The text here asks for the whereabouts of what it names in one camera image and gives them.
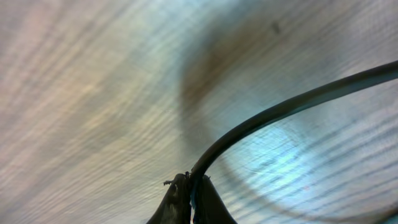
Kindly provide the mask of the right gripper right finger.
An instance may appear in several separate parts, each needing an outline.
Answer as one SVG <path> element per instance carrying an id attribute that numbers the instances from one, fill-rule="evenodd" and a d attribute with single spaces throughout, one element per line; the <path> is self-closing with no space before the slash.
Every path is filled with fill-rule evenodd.
<path id="1" fill-rule="evenodd" d="M 207 175 L 198 184 L 194 204 L 194 224 L 237 224 Z"/>

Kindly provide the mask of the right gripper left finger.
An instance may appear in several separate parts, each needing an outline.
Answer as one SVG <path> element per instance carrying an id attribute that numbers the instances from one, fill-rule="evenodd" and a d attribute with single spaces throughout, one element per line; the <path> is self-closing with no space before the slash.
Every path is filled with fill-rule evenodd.
<path id="1" fill-rule="evenodd" d="M 192 206 L 190 205 L 190 173 L 176 174 L 173 180 L 165 180 L 168 185 L 160 205 L 146 222 L 147 224 L 190 224 Z"/>

